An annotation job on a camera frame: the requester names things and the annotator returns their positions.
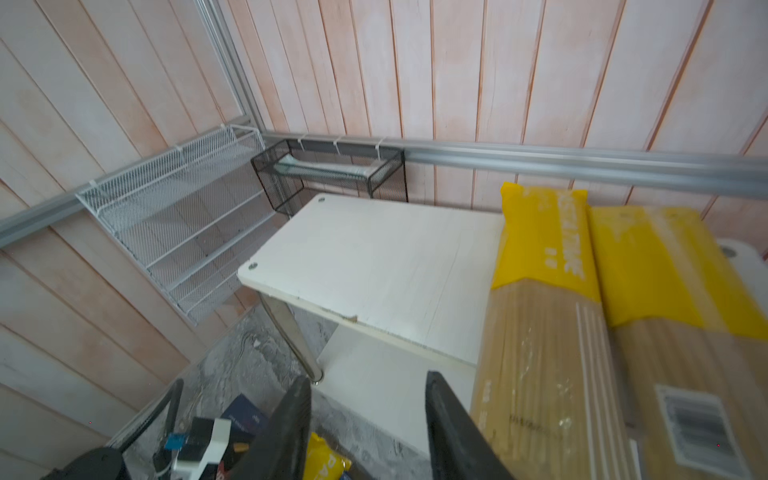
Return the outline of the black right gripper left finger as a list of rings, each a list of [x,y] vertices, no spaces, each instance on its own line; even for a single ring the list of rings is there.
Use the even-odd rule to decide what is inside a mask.
[[[311,433],[311,382],[296,379],[265,431],[230,471],[231,479],[302,479]]]

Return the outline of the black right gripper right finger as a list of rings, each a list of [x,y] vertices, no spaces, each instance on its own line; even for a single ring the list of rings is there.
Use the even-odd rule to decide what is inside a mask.
[[[433,479],[514,479],[438,371],[426,375],[425,413]]]

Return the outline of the yellow clear spaghetti bag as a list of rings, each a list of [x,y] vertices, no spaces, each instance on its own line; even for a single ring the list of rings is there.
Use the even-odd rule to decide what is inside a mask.
[[[519,479],[633,479],[583,190],[501,189],[470,415]]]

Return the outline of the yellow barcode spaghetti bag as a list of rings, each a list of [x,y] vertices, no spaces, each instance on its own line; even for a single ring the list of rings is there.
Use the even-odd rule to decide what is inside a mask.
[[[699,214],[589,214],[649,479],[767,475],[767,319]]]

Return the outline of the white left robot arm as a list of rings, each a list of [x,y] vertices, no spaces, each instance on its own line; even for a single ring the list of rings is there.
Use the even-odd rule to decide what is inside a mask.
[[[183,388],[184,381],[175,380],[150,412],[119,443],[89,450],[65,467],[54,468],[43,479],[131,479],[123,455],[162,414],[165,414],[165,419],[152,455],[153,473],[154,479],[170,479],[173,459],[165,445],[175,430]]]

